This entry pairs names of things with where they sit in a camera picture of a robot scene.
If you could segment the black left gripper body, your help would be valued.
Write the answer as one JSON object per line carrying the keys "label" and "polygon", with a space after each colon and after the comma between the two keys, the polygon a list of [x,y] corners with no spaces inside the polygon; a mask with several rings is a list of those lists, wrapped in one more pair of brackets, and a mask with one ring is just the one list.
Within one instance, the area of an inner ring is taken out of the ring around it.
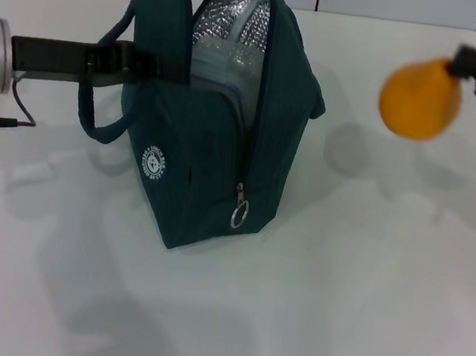
{"label": "black left gripper body", "polygon": [[144,74],[145,54],[130,41],[88,44],[13,36],[12,64],[18,71],[131,82]]}

